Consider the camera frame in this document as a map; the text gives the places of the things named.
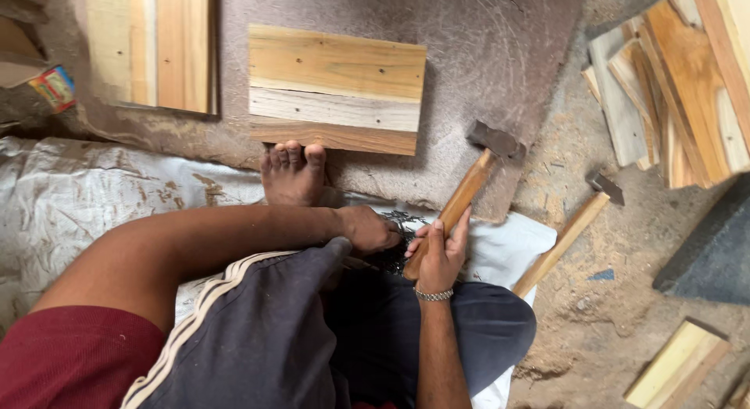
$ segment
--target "gray block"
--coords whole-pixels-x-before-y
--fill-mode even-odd
[[[750,174],[713,206],[661,269],[664,294],[750,305]]]

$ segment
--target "workbench surface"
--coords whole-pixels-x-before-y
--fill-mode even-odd
[[[219,0],[220,117],[103,104],[87,88],[83,40],[79,119],[118,142],[255,169],[263,145],[249,135],[249,23],[422,44],[427,70],[417,155],[329,150],[328,177],[337,188],[438,209],[480,153],[464,139],[475,118],[532,145],[581,1]],[[85,31],[84,6],[77,0]],[[475,215],[501,221],[520,172],[520,164],[497,170],[475,201]]]

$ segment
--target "dirty floor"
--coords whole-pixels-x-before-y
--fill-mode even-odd
[[[66,1],[50,0],[50,6],[72,9]],[[729,184],[711,191],[666,191],[659,169],[619,170],[602,111],[579,74],[586,39],[595,34],[591,26],[622,21],[654,1],[586,0],[549,115],[527,158],[514,211],[561,229],[592,193],[584,181],[591,169],[616,180],[627,205],[609,205],[541,282],[538,333],[515,372],[511,408],[632,407],[622,394],[685,317],[725,332],[734,348],[684,408],[720,407],[750,366],[750,308],[666,298],[651,289],[655,274]],[[50,24],[40,34],[51,60],[72,68],[76,30]],[[72,113],[51,116],[35,94],[27,86],[0,90],[0,122],[21,121],[13,132],[19,136],[91,139]],[[614,280],[587,280],[608,269]]]

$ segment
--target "person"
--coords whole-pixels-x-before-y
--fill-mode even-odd
[[[324,164],[319,145],[277,144],[267,205],[153,215],[94,241],[0,343],[0,407],[471,407],[527,352],[532,309],[455,284],[470,209],[447,240],[440,220],[417,232],[407,257],[430,247],[415,284],[340,272],[400,234],[367,206],[315,207]],[[224,268],[175,326],[178,286]]]

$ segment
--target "hammer handle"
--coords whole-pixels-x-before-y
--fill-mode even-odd
[[[479,191],[479,188],[482,187],[484,181],[487,180],[487,177],[492,171],[495,160],[497,160],[497,155],[489,148],[485,148],[482,155],[476,159],[474,164],[469,168],[469,171],[466,172],[461,183],[458,184],[458,188],[456,188],[456,191],[453,193],[453,196],[451,196],[451,199],[445,204],[443,211],[437,216],[437,218],[442,220],[445,224],[443,230],[443,235],[445,236],[444,239],[447,239],[451,235],[451,230],[453,230],[453,227],[458,223],[458,219],[461,218],[466,207],[468,207],[471,200],[474,199],[476,192]],[[407,265],[404,267],[405,278],[409,280],[419,279],[419,266],[422,258],[427,255],[429,247],[429,243],[426,240],[419,244],[419,248],[417,248],[417,251],[412,255],[407,262]]]

